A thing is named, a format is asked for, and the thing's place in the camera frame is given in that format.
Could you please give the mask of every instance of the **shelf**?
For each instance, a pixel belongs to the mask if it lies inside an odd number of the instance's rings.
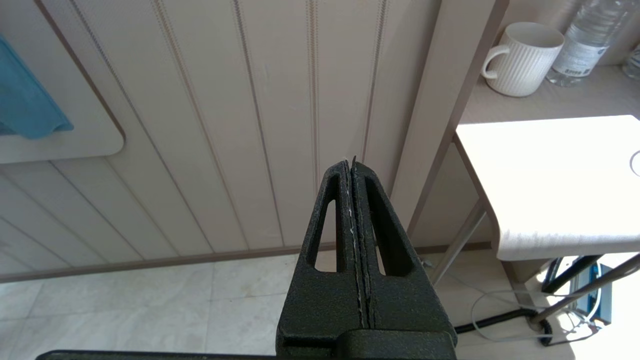
[[[460,124],[609,115],[640,119],[640,81],[626,77],[619,66],[597,67],[575,88],[544,80],[538,91],[521,98],[498,94],[480,78]]]

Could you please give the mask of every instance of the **white table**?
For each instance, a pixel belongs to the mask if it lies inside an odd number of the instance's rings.
[[[480,220],[504,261],[640,251],[640,121],[631,115],[458,126],[476,190],[432,281]]]

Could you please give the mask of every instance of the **wall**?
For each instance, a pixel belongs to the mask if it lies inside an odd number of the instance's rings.
[[[571,23],[580,4],[581,1],[579,0],[510,0],[509,7],[500,25],[500,31],[496,36],[496,42],[508,24],[518,21],[540,22],[564,31]],[[639,42],[640,12],[636,12],[627,26],[622,29],[615,43],[600,59],[599,65],[621,63]],[[598,90],[607,93],[605,88],[594,89],[596,92]],[[580,93],[576,93],[576,101],[579,101],[579,95]],[[600,97],[605,99],[609,96],[600,95]],[[489,106],[486,105],[486,99],[483,99],[483,101],[476,101],[474,108]],[[492,112],[491,108],[487,109],[488,111],[484,111],[485,113]],[[473,111],[465,111],[462,115],[461,123],[472,122],[476,116],[481,115]],[[412,232],[413,244],[416,246],[449,244],[462,223],[464,223],[477,199],[476,189],[471,178],[469,178],[456,147],[452,144],[447,150],[442,167],[436,176],[434,185]],[[490,241],[492,235],[491,223],[485,218],[470,241]]]
[[[125,147],[0,166],[0,276],[300,245],[326,167],[355,155],[390,188],[439,7],[43,4]],[[52,32],[31,1],[0,8],[0,31]]]

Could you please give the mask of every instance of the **blue object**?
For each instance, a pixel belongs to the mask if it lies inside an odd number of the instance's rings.
[[[73,130],[58,105],[0,36],[0,135],[43,138]]]

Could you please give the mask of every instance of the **white mug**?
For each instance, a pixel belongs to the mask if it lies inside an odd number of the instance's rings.
[[[500,45],[489,50],[482,76],[501,94],[531,95],[545,79],[563,44],[564,36],[554,28],[535,22],[513,23],[504,30]]]

